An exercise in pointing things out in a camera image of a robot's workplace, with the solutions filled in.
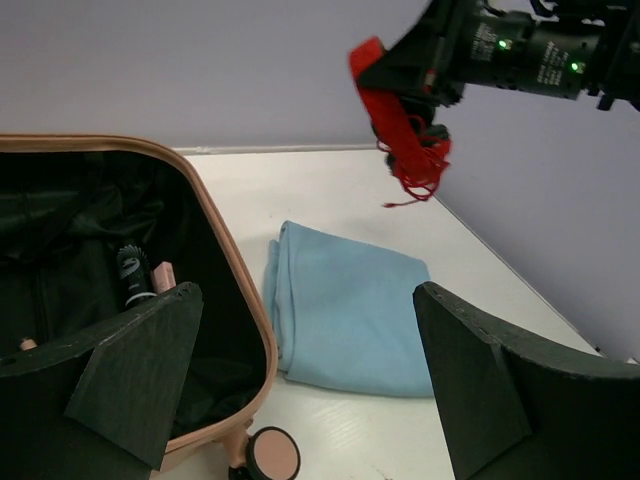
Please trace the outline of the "light blue cloth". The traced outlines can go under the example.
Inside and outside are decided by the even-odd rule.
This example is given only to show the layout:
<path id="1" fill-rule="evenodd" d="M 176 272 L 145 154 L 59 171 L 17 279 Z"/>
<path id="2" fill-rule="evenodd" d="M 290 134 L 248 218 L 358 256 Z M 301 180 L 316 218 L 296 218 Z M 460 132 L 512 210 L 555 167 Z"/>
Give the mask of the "light blue cloth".
<path id="1" fill-rule="evenodd" d="M 359 394 L 433 394 L 413 305 L 424 261 L 292 221 L 269 244 L 263 301 L 290 382 Z"/>

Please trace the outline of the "pink hard-shell suitcase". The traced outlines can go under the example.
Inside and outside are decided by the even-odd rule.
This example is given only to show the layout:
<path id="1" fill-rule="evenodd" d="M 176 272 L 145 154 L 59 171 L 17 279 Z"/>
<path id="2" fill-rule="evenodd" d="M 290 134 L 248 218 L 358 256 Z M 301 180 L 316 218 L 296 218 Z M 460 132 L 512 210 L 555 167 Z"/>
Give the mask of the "pink hard-shell suitcase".
<path id="1" fill-rule="evenodd" d="M 232 479 L 293 479 L 283 429 L 252 430 L 277 348 L 257 288 L 194 167 L 173 150 L 104 135 L 1 139 L 1 359 L 60 340 L 124 308 L 116 254 L 131 239 L 151 271 L 198 285 L 198 334 L 157 470 L 4 470 L 5 479 L 148 479 L 198 448 L 224 448 Z"/>

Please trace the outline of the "red black headphones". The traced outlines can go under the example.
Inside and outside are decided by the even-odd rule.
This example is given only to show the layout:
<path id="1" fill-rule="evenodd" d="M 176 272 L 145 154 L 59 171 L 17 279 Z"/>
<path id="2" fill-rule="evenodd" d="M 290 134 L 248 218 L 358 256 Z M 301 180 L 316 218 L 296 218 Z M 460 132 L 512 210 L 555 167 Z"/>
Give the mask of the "red black headphones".
<path id="1" fill-rule="evenodd" d="M 424 114 L 408 113 L 398 95 L 361 84 L 365 70 L 384 53 L 377 36 L 366 39 L 348 55 L 351 76 L 371 121 L 376 146 L 386 154 L 390 174 L 410 196 L 403 204 L 426 202 L 434 196 L 450 166 L 452 139 L 446 126 L 428 123 Z"/>

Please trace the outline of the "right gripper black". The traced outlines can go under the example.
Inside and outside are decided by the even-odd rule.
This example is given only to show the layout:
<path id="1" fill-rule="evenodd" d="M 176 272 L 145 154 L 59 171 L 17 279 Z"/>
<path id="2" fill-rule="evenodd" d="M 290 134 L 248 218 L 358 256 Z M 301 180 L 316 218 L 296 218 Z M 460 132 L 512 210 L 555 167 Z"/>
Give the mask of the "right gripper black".
<path id="1" fill-rule="evenodd" d="M 411 104 L 457 104 L 464 83 L 454 78 L 453 57 L 467 15 L 464 0 L 430 2 L 415 25 L 359 75 L 359 85 Z"/>

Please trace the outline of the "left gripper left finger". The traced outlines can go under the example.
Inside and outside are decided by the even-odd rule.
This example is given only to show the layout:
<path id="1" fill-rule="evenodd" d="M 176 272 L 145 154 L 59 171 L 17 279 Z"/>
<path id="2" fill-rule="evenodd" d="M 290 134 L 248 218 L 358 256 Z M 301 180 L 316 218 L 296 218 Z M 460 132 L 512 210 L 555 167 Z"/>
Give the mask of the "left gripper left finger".
<path id="1" fill-rule="evenodd" d="M 2 357 L 2 469 L 159 469 L 202 309 L 200 287 L 186 282 Z"/>

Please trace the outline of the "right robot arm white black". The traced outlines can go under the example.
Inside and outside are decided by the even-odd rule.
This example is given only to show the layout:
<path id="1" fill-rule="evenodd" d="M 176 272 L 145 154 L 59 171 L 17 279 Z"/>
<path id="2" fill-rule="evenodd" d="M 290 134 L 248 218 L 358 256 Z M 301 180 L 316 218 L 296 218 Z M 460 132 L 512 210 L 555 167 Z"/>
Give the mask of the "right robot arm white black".
<path id="1" fill-rule="evenodd" d="M 416 24 L 357 74 L 360 87 L 433 107 L 479 85 L 575 100 L 639 105 L 636 1 L 534 1 L 531 11 L 486 1 L 432 1 Z"/>

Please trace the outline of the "black patterned tube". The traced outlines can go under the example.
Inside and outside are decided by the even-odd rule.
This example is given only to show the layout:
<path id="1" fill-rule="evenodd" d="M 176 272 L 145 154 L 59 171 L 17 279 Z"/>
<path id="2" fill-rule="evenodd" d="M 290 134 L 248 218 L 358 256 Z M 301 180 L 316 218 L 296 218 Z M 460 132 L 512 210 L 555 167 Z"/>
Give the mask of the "black patterned tube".
<path id="1" fill-rule="evenodd" d="M 127 239 L 116 254 L 124 308 L 133 308 L 156 296 L 150 277 L 150 264 L 144 250 Z"/>

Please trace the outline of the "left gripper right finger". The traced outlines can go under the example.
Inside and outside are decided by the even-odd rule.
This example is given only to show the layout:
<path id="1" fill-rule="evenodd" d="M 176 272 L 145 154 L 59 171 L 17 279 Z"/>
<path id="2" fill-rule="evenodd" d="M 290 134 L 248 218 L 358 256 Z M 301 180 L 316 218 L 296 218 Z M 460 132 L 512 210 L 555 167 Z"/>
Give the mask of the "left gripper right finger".
<path id="1" fill-rule="evenodd" d="M 413 294 L 458 479 L 635 479 L 639 368 L 559 344 L 434 282 Z"/>

